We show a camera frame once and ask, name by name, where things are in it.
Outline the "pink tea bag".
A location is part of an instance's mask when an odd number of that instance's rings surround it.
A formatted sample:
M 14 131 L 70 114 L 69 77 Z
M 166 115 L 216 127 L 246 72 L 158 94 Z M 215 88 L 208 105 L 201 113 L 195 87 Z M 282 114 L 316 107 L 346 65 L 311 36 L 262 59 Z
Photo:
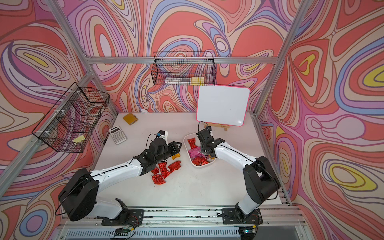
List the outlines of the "pink tea bag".
M 194 160 L 197 157 L 204 157 L 205 155 L 201 153 L 201 147 L 196 147 L 188 150 L 189 156 L 191 160 Z

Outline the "white plastic storage box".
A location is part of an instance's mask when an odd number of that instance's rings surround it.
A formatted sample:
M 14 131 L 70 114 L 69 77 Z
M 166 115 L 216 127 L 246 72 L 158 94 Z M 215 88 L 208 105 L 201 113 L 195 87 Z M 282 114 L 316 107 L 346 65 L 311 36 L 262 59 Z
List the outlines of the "white plastic storage box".
M 193 167 L 205 168 L 215 163 L 215 158 L 201 152 L 201 142 L 197 134 L 186 135 L 183 139 L 183 144 Z

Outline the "yellow tea bag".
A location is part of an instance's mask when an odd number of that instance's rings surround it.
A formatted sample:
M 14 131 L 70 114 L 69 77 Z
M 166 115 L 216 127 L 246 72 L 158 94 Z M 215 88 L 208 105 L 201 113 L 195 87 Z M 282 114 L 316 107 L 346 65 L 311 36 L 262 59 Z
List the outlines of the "yellow tea bag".
M 172 160 L 175 160 L 176 158 L 179 158 L 180 156 L 181 156 L 180 153 L 175 154 L 175 155 L 172 156 Z

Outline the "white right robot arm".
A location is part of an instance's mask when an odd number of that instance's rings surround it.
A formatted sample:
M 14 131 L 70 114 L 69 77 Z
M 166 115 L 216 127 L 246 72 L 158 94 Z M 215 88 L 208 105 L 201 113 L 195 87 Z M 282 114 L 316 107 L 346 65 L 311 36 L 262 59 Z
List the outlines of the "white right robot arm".
M 280 181 L 265 156 L 257 158 L 247 155 L 233 148 L 225 140 L 215 139 L 209 127 L 198 131 L 197 137 L 203 154 L 224 160 L 243 171 L 247 194 L 235 205 L 239 217 L 250 215 L 280 189 Z

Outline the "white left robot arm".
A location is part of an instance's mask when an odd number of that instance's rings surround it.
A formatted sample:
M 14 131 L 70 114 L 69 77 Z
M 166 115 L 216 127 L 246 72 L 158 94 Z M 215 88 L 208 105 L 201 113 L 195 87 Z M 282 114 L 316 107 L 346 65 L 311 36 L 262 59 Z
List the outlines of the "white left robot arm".
M 119 199 L 110 201 L 98 195 L 122 181 L 151 172 L 157 164 L 178 154 L 182 146 L 180 142 L 168 143 L 163 138 L 156 138 L 148 149 L 126 163 L 91 172 L 80 169 L 59 193 L 60 207 L 72 222 L 85 217 L 116 219 L 126 209 L 124 202 Z

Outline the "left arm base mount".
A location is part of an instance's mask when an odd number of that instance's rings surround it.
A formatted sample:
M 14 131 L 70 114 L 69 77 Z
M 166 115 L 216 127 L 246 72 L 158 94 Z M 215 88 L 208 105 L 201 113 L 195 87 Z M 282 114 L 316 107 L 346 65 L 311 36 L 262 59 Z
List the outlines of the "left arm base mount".
M 122 211 L 114 218 L 108 219 L 106 217 L 102 218 L 102 226 L 128 226 L 132 225 L 133 227 L 139 227 L 144 219 L 144 210 L 129 209 L 125 203 L 118 198 L 115 200 L 122 207 Z

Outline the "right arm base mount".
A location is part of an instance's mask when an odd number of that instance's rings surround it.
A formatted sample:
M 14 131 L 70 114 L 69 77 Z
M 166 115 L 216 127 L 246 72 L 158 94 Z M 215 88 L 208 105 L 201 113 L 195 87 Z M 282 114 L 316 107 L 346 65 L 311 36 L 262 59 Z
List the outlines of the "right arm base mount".
M 240 209 L 222 209 L 217 214 L 222 218 L 224 225 L 261 225 L 263 218 L 260 209 L 254 209 L 249 214 L 244 214 Z

